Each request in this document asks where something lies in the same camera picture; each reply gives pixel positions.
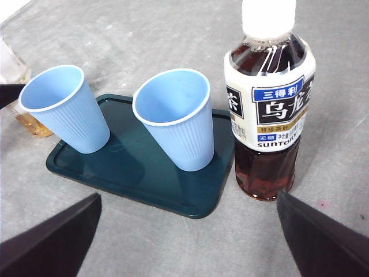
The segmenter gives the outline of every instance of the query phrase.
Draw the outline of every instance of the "white bottle cap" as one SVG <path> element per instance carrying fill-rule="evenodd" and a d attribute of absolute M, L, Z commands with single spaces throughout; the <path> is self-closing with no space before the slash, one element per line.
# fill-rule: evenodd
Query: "white bottle cap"
<path fill-rule="evenodd" d="M 243 0 L 242 28 L 246 36 L 274 39 L 295 24 L 296 0 Z"/>

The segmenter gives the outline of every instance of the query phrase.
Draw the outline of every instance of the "cup bottom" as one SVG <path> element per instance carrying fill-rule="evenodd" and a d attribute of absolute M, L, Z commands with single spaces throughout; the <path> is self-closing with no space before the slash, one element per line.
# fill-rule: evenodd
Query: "cup bottom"
<path fill-rule="evenodd" d="M 174 164 L 183 171 L 193 172 L 206 167 L 214 157 L 214 148 L 204 157 L 193 160 L 176 160 Z"/>

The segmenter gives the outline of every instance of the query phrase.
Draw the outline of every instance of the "plastic cup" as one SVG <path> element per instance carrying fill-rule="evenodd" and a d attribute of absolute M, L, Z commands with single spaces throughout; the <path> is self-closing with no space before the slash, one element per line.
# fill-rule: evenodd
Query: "plastic cup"
<path fill-rule="evenodd" d="M 102 148 L 110 131 L 82 69 L 61 65 L 34 77 L 21 91 L 20 106 L 83 154 Z"/>
<path fill-rule="evenodd" d="M 184 171 L 207 166 L 214 155 L 209 80 L 192 69 L 168 70 L 133 96 L 133 113 Z"/>

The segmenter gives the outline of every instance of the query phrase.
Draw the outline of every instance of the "tray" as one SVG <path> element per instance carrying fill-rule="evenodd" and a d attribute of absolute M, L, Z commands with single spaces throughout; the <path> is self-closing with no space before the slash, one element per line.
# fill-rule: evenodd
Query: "tray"
<path fill-rule="evenodd" d="M 132 98 L 105 94 L 97 102 L 108 123 L 108 143 L 81 154 L 60 141 L 46 167 L 63 177 L 189 218 L 214 209 L 229 172 L 234 137 L 227 111 L 213 110 L 214 158 L 204 169 L 177 168 L 132 112 Z"/>

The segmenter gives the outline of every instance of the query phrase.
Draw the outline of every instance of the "gray table surface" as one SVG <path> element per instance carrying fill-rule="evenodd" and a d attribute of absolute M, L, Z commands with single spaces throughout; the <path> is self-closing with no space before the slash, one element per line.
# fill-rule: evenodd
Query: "gray table surface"
<path fill-rule="evenodd" d="M 366 236 L 368 12 L 368 0 L 298 1 L 295 33 L 318 67 L 291 190 Z M 160 71 L 193 68 L 208 76 L 213 107 L 227 109 L 223 56 L 242 38 L 241 1 L 32 0 L 1 28 L 34 74 L 72 63 L 96 96 L 130 96 Z M 7 109 L 0 116 L 4 241 L 96 190 L 46 169 L 55 135 L 34 138 Z M 276 203 L 242 193 L 234 166 L 200 220 L 99 193 L 103 212 L 79 276 L 299 276 Z"/>

